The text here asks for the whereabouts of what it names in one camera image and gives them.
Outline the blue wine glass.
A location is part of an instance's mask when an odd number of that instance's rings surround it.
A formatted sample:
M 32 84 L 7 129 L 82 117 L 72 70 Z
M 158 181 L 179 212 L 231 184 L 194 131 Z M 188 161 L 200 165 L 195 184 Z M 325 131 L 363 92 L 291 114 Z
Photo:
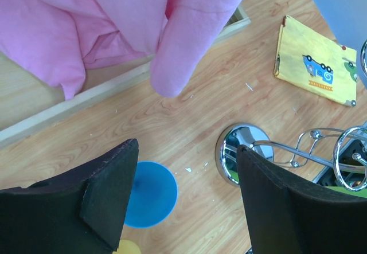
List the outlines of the blue wine glass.
M 138 162 L 125 224 L 138 229 L 156 226 L 170 215 L 177 200 L 178 184 L 166 166 L 150 161 Z

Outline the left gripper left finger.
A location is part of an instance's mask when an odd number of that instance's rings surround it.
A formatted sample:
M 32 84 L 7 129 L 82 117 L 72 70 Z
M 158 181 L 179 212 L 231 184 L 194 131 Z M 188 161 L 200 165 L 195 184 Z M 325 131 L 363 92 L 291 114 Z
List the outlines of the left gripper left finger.
M 1 190 L 1 252 L 116 251 L 137 160 L 138 141 L 129 139 L 27 188 Z

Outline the yellow plastic wine glass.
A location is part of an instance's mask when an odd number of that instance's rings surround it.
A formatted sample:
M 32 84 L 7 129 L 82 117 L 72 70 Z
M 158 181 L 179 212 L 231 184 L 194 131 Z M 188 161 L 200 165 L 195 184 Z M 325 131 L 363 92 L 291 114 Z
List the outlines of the yellow plastic wine glass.
M 141 254 L 141 250 L 135 242 L 122 239 L 119 241 L 119 246 L 113 254 Z

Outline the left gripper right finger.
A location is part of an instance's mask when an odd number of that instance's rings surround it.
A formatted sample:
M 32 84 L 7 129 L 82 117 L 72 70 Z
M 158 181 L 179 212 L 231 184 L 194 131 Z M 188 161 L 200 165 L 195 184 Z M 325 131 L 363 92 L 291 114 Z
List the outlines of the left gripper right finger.
M 366 198 L 314 184 L 237 148 L 254 253 L 366 253 Z

